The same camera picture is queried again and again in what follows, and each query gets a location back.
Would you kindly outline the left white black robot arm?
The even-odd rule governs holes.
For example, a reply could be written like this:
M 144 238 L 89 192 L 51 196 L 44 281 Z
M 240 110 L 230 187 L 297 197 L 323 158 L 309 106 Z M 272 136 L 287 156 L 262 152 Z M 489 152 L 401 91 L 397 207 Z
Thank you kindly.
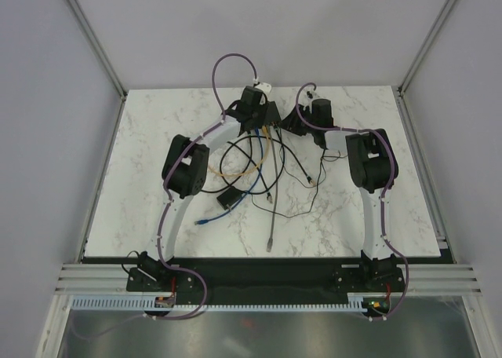
M 206 182 L 210 154 L 244 132 L 260 130 L 277 121 L 277 106 L 268 100 L 271 90 L 270 84 L 255 81 L 244 88 L 239 99 L 222 108 L 218 119 L 199 135 L 189 138 L 178 134 L 172 139 L 162 168 L 162 187 L 168 201 L 155 237 L 158 259 L 145 251 L 138 255 L 136 266 L 129 270 L 127 291 L 172 290 L 180 273 L 202 278 L 193 269 L 170 263 L 184 215 Z

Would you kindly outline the black power adapter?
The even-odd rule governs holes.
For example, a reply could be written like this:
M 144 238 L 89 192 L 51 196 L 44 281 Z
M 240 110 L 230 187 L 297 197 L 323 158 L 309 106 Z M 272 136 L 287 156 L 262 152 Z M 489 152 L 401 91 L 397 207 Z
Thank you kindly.
M 242 190 L 230 186 L 217 196 L 216 201 L 224 210 L 230 210 L 241 199 L 242 195 Z

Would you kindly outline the black network switch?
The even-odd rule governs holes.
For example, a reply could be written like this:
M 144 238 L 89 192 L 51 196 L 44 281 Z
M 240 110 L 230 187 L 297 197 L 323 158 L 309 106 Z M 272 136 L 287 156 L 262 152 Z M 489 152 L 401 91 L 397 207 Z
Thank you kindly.
M 278 111 L 272 110 L 270 115 L 270 124 L 271 125 L 280 125 L 281 124 L 281 116 Z

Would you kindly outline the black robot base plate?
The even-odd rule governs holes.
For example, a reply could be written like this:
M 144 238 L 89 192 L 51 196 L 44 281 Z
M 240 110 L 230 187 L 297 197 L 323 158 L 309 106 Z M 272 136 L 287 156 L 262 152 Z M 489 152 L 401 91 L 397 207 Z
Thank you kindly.
M 367 289 L 360 277 L 361 258 L 174 258 L 180 273 L 172 291 L 183 303 L 319 304 L 346 301 L 350 293 L 393 293 Z

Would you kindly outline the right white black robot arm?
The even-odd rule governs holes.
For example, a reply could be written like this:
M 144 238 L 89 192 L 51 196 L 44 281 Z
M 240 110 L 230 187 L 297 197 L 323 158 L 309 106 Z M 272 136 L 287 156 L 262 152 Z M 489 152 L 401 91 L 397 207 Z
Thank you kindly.
M 322 98 L 308 106 L 297 104 L 282 120 L 281 128 L 298 136 L 310 134 L 320 148 L 347 155 L 351 179 L 363 205 L 358 280 L 367 290 L 405 290 L 405 273 L 398 267 L 402 255 L 391 245 L 387 231 L 389 196 L 398 164 L 386 131 L 336 126 L 331 101 Z

